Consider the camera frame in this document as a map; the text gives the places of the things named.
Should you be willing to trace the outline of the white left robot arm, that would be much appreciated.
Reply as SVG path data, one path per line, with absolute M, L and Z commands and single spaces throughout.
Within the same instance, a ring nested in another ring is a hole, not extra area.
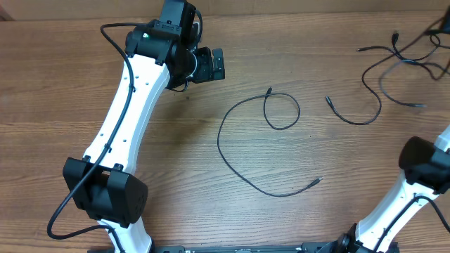
M 142 220 L 148 188 L 135 172 L 158 98 L 225 77 L 222 50 L 200 47 L 202 32 L 200 11 L 187 1 L 166 0 L 157 20 L 132 24 L 119 48 L 123 72 L 105 121 L 83 157 L 63 167 L 68 199 L 107 231 L 114 252 L 153 250 Z

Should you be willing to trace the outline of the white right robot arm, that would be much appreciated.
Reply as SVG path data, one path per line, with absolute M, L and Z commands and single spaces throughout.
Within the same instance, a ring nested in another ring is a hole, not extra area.
M 320 252 L 397 252 L 397 233 L 422 207 L 432 205 L 444 228 L 449 224 L 435 199 L 449 190 L 449 129 L 435 142 L 414 136 L 399 156 L 396 183 L 376 208 Z

